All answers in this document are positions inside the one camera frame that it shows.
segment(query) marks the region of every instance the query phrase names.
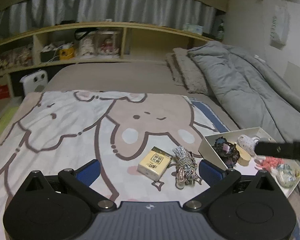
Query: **green fabric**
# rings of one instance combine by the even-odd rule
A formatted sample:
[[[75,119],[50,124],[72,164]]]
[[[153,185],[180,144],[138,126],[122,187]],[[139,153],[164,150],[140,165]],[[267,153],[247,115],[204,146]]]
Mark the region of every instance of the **green fabric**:
[[[12,117],[18,110],[18,106],[9,108],[6,110],[3,114],[3,116],[0,118],[0,135],[3,133],[4,129],[8,126],[9,122],[11,121]]]

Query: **yellow container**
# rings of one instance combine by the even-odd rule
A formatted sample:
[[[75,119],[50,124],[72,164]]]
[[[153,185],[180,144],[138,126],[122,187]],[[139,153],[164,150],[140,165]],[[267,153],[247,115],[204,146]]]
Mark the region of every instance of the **yellow container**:
[[[60,60],[71,59],[74,57],[74,47],[69,49],[60,49],[59,50],[59,58]]]
[[[172,155],[153,147],[152,150],[138,164],[137,171],[146,175],[148,178],[158,181],[168,164],[172,159]]]

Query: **rope bundle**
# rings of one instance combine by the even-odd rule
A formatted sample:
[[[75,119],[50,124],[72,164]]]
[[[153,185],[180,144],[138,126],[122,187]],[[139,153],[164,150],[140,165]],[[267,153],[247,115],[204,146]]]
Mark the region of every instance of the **rope bundle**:
[[[177,159],[177,188],[184,188],[185,184],[192,184],[195,179],[198,179],[196,170],[198,168],[192,152],[189,152],[183,146],[178,146],[173,149],[173,153]]]

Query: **white fabric item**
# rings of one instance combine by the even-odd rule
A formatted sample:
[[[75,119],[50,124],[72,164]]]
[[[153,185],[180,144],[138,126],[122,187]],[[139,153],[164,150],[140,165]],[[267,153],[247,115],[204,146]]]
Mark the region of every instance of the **white fabric item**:
[[[256,141],[254,141],[249,136],[242,134],[238,138],[239,145],[242,149],[244,149],[251,156],[255,156],[254,148],[256,147]]]

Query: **pillow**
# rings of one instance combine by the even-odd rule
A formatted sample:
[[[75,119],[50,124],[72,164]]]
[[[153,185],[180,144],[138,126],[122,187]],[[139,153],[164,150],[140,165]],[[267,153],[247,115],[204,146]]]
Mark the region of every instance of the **pillow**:
[[[177,86],[184,86],[182,77],[179,71],[178,63],[175,59],[175,56],[173,53],[167,53],[166,54],[166,62],[167,66],[170,68],[172,72],[172,78]]]
[[[188,93],[215,97],[210,85],[197,65],[187,56],[187,50],[173,49]]]

